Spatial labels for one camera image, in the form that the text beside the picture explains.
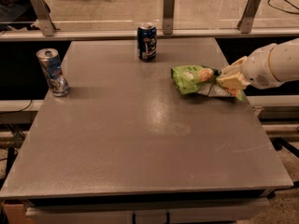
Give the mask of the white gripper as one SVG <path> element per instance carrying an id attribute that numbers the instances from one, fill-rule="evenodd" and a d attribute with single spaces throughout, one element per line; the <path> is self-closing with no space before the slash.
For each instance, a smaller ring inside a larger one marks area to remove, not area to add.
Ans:
<path id="1" fill-rule="evenodd" d="M 224 88 L 236 90 L 244 90 L 248 85 L 259 90 L 281 86 L 282 82 L 275 78 L 270 68 L 270 55 L 275 46 L 276 44 L 272 43 L 258 48 L 248 57 L 243 56 L 224 67 L 217 81 Z"/>

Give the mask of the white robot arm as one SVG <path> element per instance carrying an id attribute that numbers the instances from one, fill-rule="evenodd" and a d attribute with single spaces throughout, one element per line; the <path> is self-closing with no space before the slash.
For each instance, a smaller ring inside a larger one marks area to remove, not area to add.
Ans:
<path id="1" fill-rule="evenodd" d="M 299 79 L 299 38 L 254 50 L 220 70 L 217 82 L 224 88 L 259 90 L 276 88 Z"/>

